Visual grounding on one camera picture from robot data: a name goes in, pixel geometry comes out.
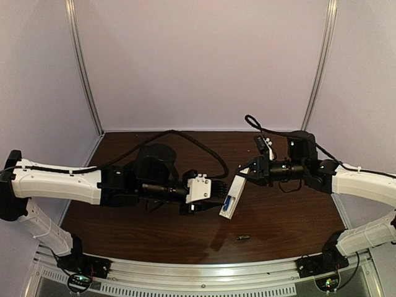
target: metal track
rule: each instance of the metal track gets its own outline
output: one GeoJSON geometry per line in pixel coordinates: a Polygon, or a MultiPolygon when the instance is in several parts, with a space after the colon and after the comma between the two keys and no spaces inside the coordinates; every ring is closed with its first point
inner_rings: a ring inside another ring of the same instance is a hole
{"type": "Polygon", "coordinates": [[[67,18],[69,20],[70,30],[72,34],[72,42],[74,45],[75,58],[79,68],[82,88],[85,93],[85,99],[88,103],[88,108],[95,126],[96,132],[99,136],[103,134],[103,128],[100,123],[99,115],[95,102],[93,100],[91,86],[88,80],[87,69],[85,67],[84,56],[82,54],[82,47],[80,42],[79,28],[77,25],[77,16],[75,15],[74,0],[66,0],[67,18]]]}
{"type": "Polygon", "coordinates": [[[329,57],[329,53],[330,53],[330,47],[333,40],[336,18],[337,18],[337,0],[329,0],[329,6],[327,7],[327,15],[324,26],[321,55],[319,56],[319,62],[316,69],[314,84],[312,85],[311,95],[309,97],[309,102],[308,102],[307,110],[305,112],[305,117],[303,124],[301,126],[301,130],[306,130],[308,128],[308,124],[311,120],[312,112],[314,111],[315,103],[324,76],[327,58],[329,57]]]}
{"type": "MultiPolygon", "coordinates": [[[[368,275],[370,279],[367,280],[371,291],[374,292],[372,296],[379,297],[380,295],[375,294],[379,282],[370,268],[371,257],[368,252],[362,252],[360,258],[362,267],[370,269],[372,273],[368,275]]],[[[112,264],[108,278],[94,279],[90,291],[120,297],[295,296],[296,283],[313,279],[299,278],[296,259],[297,257],[266,262],[215,265],[159,264],[110,259],[112,264]]],[[[347,269],[352,269],[356,265],[357,257],[351,256],[349,261],[351,265],[347,269]]],[[[35,270],[32,272],[30,288],[27,290],[30,294],[37,290],[39,282],[37,276],[60,283],[66,281],[46,246],[40,244],[33,263],[35,270]]]]}

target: black cable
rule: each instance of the black cable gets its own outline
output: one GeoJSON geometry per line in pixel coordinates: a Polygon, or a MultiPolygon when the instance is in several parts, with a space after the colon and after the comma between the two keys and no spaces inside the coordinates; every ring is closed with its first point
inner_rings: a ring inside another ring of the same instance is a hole
{"type": "Polygon", "coordinates": [[[296,189],[292,189],[292,190],[289,190],[289,191],[284,190],[284,188],[282,188],[281,184],[282,184],[282,182],[279,182],[279,183],[278,183],[279,189],[280,189],[283,193],[289,194],[289,193],[298,192],[299,190],[301,190],[301,188],[303,187],[303,180],[300,179],[299,184],[298,184],[298,187],[297,187],[296,189]]]}
{"type": "Polygon", "coordinates": [[[115,163],[117,163],[118,161],[121,161],[123,158],[128,157],[129,155],[131,155],[132,153],[134,153],[136,150],[140,149],[142,146],[148,144],[149,142],[158,139],[162,136],[165,136],[167,134],[175,134],[177,136],[180,136],[190,142],[192,142],[194,145],[198,146],[200,149],[204,150],[205,152],[207,152],[209,155],[213,156],[214,159],[216,159],[219,164],[221,164],[221,166],[223,167],[223,173],[220,175],[216,175],[216,176],[208,176],[208,178],[210,179],[223,179],[226,178],[228,176],[228,174],[230,173],[230,170],[227,167],[227,164],[225,163],[225,161],[223,160],[223,158],[221,156],[219,156],[218,153],[216,153],[215,151],[211,150],[210,148],[208,148],[206,145],[204,145],[203,143],[199,142],[198,140],[196,140],[195,138],[191,137],[190,135],[187,135],[181,131],[176,131],[176,130],[167,130],[167,131],[163,131],[160,132],[144,141],[142,141],[140,144],[136,145],[135,147],[131,148],[130,150],[128,150],[126,153],[120,155],[119,157],[105,163],[102,164],[100,166],[94,166],[94,167],[90,167],[90,168],[85,168],[85,169],[81,169],[81,170],[74,170],[74,171],[69,171],[69,170],[63,170],[63,169],[56,169],[56,168],[47,168],[47,167],[41,167],[41,166],[26,166],[26,169],[31,169],[31,170],[38,170],[38,171],[47,171],[47,172],[54,172],[54,173],[64,173],[64,174],[84,174],[84,173],[89,173],[89,172],[93,172],[96,170],[101,170],[106,168],[107,166],[113,165],[115,163]]]}
{"type": "Polygon", "coordinates": [[[71,292],[73,292],[73,293],[77,293],[77,294],[79,294],[79,293],[84,293],[85,291],[87,291],[89,288],[90,288],[90,286],[91,286],[91,284],[92,284],[92,282],[93,282],[93,267],[91,267],[91,270],[92,270],[92,272],[91,272],[91,276],[86,276],[86,275],[84,275],[83,273],[73,273],[73,274],[70,274],[69,272],[67,272],[63,267],[62,267],[62,265],[61,265],[61,263],[60,263],[60,261],[59,261],[59,256],[58,255],[56,255],[55,254],[55,252],[51,249],[51,252],[52,252],[52,255],[53,255],[53,257],[54,257],[54,259],[55,259],[55,261],[56,261],[56,264],[57,264],[57,266],[63,271],[63,273],[64,274],[66,274],[69,278],[67,279],[67,282],[66,282],[66,285],[67,285],[67,288],[71,291],[71,292]],[[72,287],[72,286],[70,286],[70,284],[72,283],[72,279],[73,278],[76,278],[76,277],[85,277],[85,278],[87,278],[88,279],[88,285],[87,285],[87,287],[84,289],[84,290],[81,290],[81,289],[76,289],[76,288],[74,288],[74,287],[72,287]]]}
{"type": "Polygon", "coordinates": [[[152,212],[154,212],[154,211],[156,211],[157,209],[159,209],[160,207],[162,207],[162,206],[164,206],[165,205],[165,203],[163,203],[163,202],[159,202],[156,206],[154,206],[153,208],[149,208],[149,202],[148,201],[146,201],[146,207],[145,207],[145,209],[146,209],[146,212],[148,212],[148,213],[152,213],[152,212]]]}
{"type": "Polygon", "coordinates": [[[51,250],[51,252],[52,252],[52,255],[53,255],[54,258],[55,258],[55,261],[56,261],[57,266],[64,272],[64,274],[66,274],[68,277],[70,277],[71,274],[70,274],[69,272],[67,272],[67,271],[62,267],[62,265],[60,264],[58,255],[56,255],[56,254],[54,253],[53,250],[51,250]]]}
{"type": "Polygon", "coordinates": [[[11,166],[11,167],[0,170],[0,174],[3,172],[9,171],[9,170],[14,170],[14,169],[19,169],[19,168],[22,168],[22,166],[11,166]]]}
{"type": "Polygon", "coordinates": [[[357,271],[358,271],[358,269],[359,269],[359,264],[360,264],[360,256],[359,256],[359,253],[358,253],[358,252],[356,252],[356,256],[358,257],[358,263],[357,263],[357,265],[356,265],[355,270],[353,271],[351,277],[350,277],[342,286],[340,286],[340,287],[337,288],[337,291],[338,291],[338,290],[341,290],[341,289],[344,288],[347,284],[349,284],[349,283],[351,282],[351,280],[353,279],[353,277],[356,275],[356,273],[357,273],[357,271]]]}
{"type": "Polygon", "coordinates": [[[278,154],[276,153],[276,151],[273,149],[273,147],[271,147],[272,149],[272,153],[273,153],[273,161],[275,161],[278,158],[278,154]]]}
{"type": "Polygon", "coordinates": [[[312,143],[313,145],[315,145],[315,147],[317,149],[319,149],[322,153],[324,153],[326,156],[328,156],[330,159],[332,159],[333,161],[337,162],[342,168],[344,168],[345,170],[348,171],[353,171],[353,172],[365,172],[365,173],[371,173],[371,174],[376,174],[376,175],[382,175],[382,176],[386,176],[388,178],[396,178],[396,175],[393,174],[389,174],[389,173],[385,173],[385,172],[381,172],[381,171],[375,171],[375,170],[367,170],[367,169],[355,169],[355,168],[349,168],[346,167],[340,160],[338,160],[337,158],[335,158],[331,153],[329,153],[328,151],[326,151],[326,149],[324,149],[323,147],[321,147],[319,144],[317,144],[316,142],[310,140],[310,139],[305,139],[303,137],[298,137],[295,136],[293,134],[291,134],[290,132],[278,132],[278,131],[273,131],[273,130],[269,130],[266,128],[261,127],[260,123],[250,114],[245,115],[245,121],[252,126],[253,128],[261,131],[261,132],[265,132],[265,133],[269,133],[269,134],[273,134],[273,135],[278,135],[278,136],[282,136],[282,137],[294,137],[294,138],[300,138],[300,139],[304,139],[307,140],[308,142],[312,143]]]}

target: wooden table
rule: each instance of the wooden table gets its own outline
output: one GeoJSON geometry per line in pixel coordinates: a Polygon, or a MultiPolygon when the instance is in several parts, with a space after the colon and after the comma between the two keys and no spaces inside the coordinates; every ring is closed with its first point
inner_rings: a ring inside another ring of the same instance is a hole
{"type": "MultiPolygon", "coordinates": [[[[230,168],[230,185],[239,164],[258,156],[254,132],[188,132],[220,154],[230,168]]],[[[152,132],[107,133],[92,165],[100,165],[129,150],[152,132]]],[[[286,140],[272,136],[278,158],[286,156],[286,140]]],[[[173,135],[156,142],[176,150],[181,174],[197,169],[209,175],[221,166],[190,142],[173,135]]],[[[125,164],[136,154],[119,164],[125,164]]],[[[292,189],[296,182],[284,185],[292,189]]],[[[80,236],[84,252],[105,257],[177,264],[255,262],[320,252],[327,238],[343,224],[332,198],[306,187],[291,194],[278,187],[247,183],[232,220],[218,215],[219,208],[178,215],[177,205],[153,213],[141,202],[136,207],[108,208],[72,202],[62,227],[80,236]],[[249,235],[245,241],[236,237],[249,235]]]]}

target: white wall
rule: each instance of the white wall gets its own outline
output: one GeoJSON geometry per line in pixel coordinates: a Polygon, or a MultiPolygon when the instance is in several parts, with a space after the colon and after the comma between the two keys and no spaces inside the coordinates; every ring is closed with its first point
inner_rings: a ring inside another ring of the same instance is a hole
{"type": "MultiPolygon", "coordinates": [[[[334,41],[308,130],[342,161],[396,173],[396,2],[339,1],[334,41]]],[[[390,207],[350,196],[352,226],[390,207]]],[[[396,296],[396,247],[372,251],[386,296],[396,296]]]]}
{"type": "Polygon", "coordinates": [[[75,4],[103,128],[301,126],[327,0],[86,0],[75,4]]]}
{"type": "MultiPolygon", "coordinates": [[[[12,149],[83,165],[97,137],[82,91],[64,1],[0,1],[0,162],[12,149]]],[[[59,221],[65,201],[39,200],[59,221]]],[[[0,295],[22,293],[37,242],[0,221],[0,295]]]]}

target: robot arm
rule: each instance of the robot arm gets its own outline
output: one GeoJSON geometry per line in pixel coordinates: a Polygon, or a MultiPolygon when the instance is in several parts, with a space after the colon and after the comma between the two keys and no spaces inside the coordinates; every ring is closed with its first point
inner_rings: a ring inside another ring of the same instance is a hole
{"type": "MultiPolygon", "coordinates": [[[[278,161],[270,157],[269,140],[255,137],[262,155],[238,168],[236,178],[260,186],[273,186],[275,181],[303,180],[305,186],[320,192],[359,196],[396,208],[396,175],[368,173],[337,160],[319,160],[315,138],[305,131],[288,133],[287,139],[289,158],[278,161]]],[[[396,241],[396,212],[363,226],[334,233],[322,248],[322,255],[297,261],[298,267],[303,267],[300,276],[311,276],[318,271],[331,272],[336,266],[346,267],[346,256],[393,241],[396,241]],[[319,270],[312,269],[312,262],[319,270]]]]}
{"type": "Polygon", "coordinates": [[[226,184],[190,170],[179,174],[176,153],[163,144],[143,146],[125,166],[71,168],[43,165],[14,150],[0,171],[0,218],[20,222],[35,239],[55,253],[58,264],[71,272],[105,278],[110,262],[84,255],[81,240],[62,230],[31,197],[70,199],[107,207],[133,206],[141,200],[179,204],[181,215],[222,205],[226,184]]]}

